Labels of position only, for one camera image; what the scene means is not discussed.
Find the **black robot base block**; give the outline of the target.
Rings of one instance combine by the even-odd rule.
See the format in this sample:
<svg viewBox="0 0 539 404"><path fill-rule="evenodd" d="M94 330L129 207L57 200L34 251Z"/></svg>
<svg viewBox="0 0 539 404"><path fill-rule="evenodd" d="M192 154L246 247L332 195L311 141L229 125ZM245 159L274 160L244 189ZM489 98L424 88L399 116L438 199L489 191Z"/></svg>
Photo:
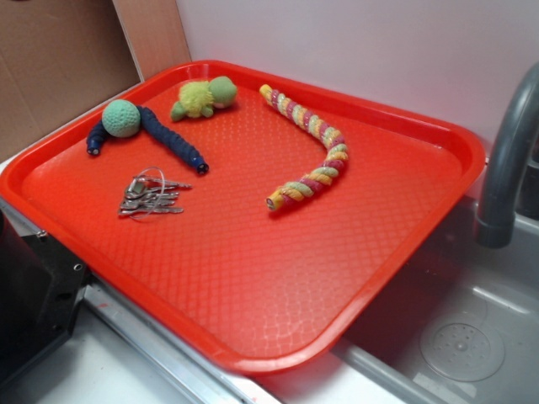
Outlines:
<svg viewBox="0 0 539 404"><path fill-rule="evenodd" d="M20 236L1 215L1 387L67 341L88 267L52 236Z"/></svg>

